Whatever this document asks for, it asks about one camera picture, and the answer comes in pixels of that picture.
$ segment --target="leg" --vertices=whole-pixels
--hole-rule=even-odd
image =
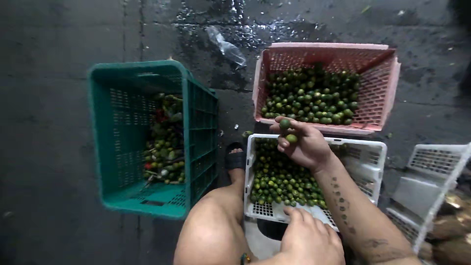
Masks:
[[[245,171],[236,168],[229,176],[231,185],[212,190],[191,209],[180,232],[174,265],[239,264],[243,253],[253,257],[241,226]]]

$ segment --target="right hand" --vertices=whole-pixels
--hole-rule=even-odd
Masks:
[[[345,265],[342,241],[328,225],[304,209],[286,207],[291,222],[281,239],[280,255],[293,265]]]
[[[286,138],[280,135],[278,137],[278,150],[285,153],[297,164],[309,168],[313,173],[322,170],[330,157],[334,155],[322,133],[307,123],[282,116],[276,117],[275,121],[277,123],[270,126],[270,129],[276,133],[282,133],[279,126],[282,119],[291,121],[291,127],[294,130],[289,133],[295,134],[298,141],[295,144],[290,144]]]

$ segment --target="black sandal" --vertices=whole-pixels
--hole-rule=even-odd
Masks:
[[[242,152],[230,153],[234,149],[242,149]],[[239,142],[233,142],[229,144],[226,148],[226,158],[224,167],[226,170],[231,170],[234,168],[241,168],[245,170],[245,159],[247,155],[244,150],[244,146]]]

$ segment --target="pink plastic crate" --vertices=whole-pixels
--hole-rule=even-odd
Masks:
[[[268,91],[265,80],[269,73],[292,67],[311,67],[322,62],[327,71],[349,70],[361,75],[358,109],[351,125],[312,124],[324,133],[366,135],[381,131],[391,112],[398,85],[401,64],[395,49],[379,44],[350,43],[273,43],[257,61],[252,100],[256,121],[273,124],[274,119],[261,116]]]

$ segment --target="white plastic crate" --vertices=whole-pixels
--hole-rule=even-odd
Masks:
[[[245,194],[244,194],[244,213],[246,216],[260,218],[275,222],[288,223],[289,216],[283,212],[284,204],[265,203],[259,205],[253,204],[249,200],[253,181],[253,164],[255,162],[255,138],[278,138],[278,134],[253,134],[247,142],[247,164],[245,168]],[[348,144],[347,156],[342,158],[348,173],[359,186],[359,188],[369,197],[375,205],[378,203],[380,187],[383,175],[384,161],[386,159],[386,144],[377,141],[351,140],[341,138],[328,138],[325,140],[329,144],[342,145]],[[315,218],[325,224],[329,224],[338,232],[338,228],[332,219],[328,210],[323,210],[318,206],[309,207],[307,205],[297,207],[303,208],[312,214]]]
[[[417,253],[446,193],[471,156],[470,144],[418,144],[401,177],[386,215],[411,242]]]

